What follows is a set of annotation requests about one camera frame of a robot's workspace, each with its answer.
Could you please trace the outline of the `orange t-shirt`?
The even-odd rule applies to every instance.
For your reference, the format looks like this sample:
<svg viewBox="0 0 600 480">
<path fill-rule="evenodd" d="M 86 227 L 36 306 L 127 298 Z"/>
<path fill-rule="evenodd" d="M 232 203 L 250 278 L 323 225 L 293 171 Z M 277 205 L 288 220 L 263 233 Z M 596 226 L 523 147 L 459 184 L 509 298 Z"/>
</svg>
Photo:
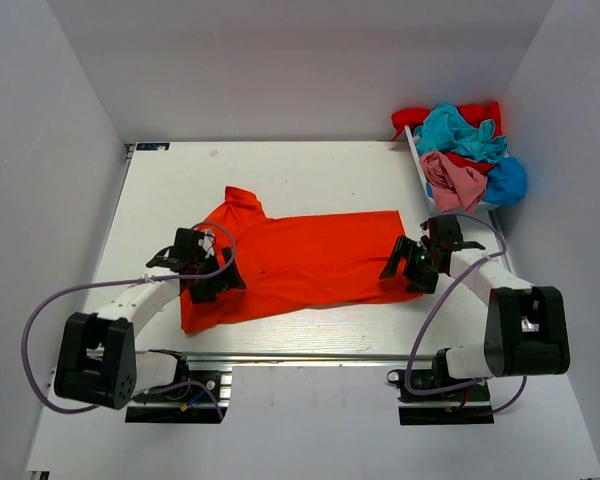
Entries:
<svg viewBox="0 0 600 480">
<path fill-rule="evenodd" d="M 305 308 L 387 304 L 416 298 L 402 276 L 383 279 L 395 240 L 404 235 L 396 211 L 269 218 L 257 196 L 225 189 L 209 215 L 219 247 L 236 241 L 245 289 L 220 293 L 213 302 L 180 296 L 181 328 L 198 334 Z"/>
</svg>

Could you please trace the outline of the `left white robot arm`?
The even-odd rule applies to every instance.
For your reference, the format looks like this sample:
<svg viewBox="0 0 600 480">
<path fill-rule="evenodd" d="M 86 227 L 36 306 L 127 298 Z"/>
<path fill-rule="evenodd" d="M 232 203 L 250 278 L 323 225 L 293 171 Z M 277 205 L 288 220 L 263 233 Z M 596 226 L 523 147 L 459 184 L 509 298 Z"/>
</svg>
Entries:
<svg viewBox="0 0 600 480">
<path fill-rule="evenodd" d="M 147 263 L 142 277 L 123 283 L 120 295 L 65 323 L 53 389 L 57 396 L 119 410 L 136 396 L 179 399 L 191 387 L 184 354 L 139 351 L 140 331 L 183 294 L 209 303 L 246 287 L 229 231 L 212 222 L 179 228 L 173 242 Z"/>
</svg>

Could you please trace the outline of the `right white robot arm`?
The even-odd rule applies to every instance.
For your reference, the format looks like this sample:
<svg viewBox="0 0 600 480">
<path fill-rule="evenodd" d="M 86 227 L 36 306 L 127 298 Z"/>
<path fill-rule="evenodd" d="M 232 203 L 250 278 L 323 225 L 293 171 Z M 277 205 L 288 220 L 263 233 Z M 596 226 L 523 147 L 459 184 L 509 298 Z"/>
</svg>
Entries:
<svg viewBox="0 0 600 480">
<path fill-rule="evenodd" d="M 431 217 L 422 223 L 424 236 L 396 239 L 382 279 L 402 274 L 412 293 L 432 294 L 438 279 L 452 282 L 428 314 L 421 329 L 428 330 L 450 294 L 468 288 L 487 308 L 484 339 L 480 343 L 439 350 L 429 376 L 412 380 L 408 366 L 404 384 L 416 396 L 457 397 L 466 388 L 490 378 L 562 375 L 570 367 L 570 347 L 561 292 L 536 286 L 498 263 L 507 252 L 464 238 L 457 214 Z"/>
</svg>

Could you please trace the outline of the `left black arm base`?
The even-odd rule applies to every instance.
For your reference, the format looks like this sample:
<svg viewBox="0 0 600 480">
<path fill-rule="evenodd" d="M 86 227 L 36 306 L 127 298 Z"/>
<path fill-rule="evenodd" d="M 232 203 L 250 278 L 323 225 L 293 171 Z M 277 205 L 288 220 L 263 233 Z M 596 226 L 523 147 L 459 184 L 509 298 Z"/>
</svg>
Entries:
<svg viewBox="0 0 600 480">
<path fill-rule="evenodd" d="M 128 424 L 220 424 L 231 394 L 231 368 L 183 352 L 136 356 L 138 379 L 127 404 Z"/>
</svg>

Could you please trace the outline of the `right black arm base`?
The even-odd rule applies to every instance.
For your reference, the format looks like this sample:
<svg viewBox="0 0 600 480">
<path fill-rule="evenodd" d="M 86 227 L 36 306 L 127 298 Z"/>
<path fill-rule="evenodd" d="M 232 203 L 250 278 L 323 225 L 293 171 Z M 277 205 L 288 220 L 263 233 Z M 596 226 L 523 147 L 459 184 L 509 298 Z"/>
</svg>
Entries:
<svg viewBox="0 0 600 480">
<path fill-rule="evenodd" d="M 463 380 L 452 379 L 440 349 L 431 366 L 413 368 L 410 379 L 405 369 L 387 373 L 387 382 L 398 390 L 398 418 L 401 426 L 460 426 L 494 423 L 488 386 L 480 383 L 457 389 Z"/>
</svg>

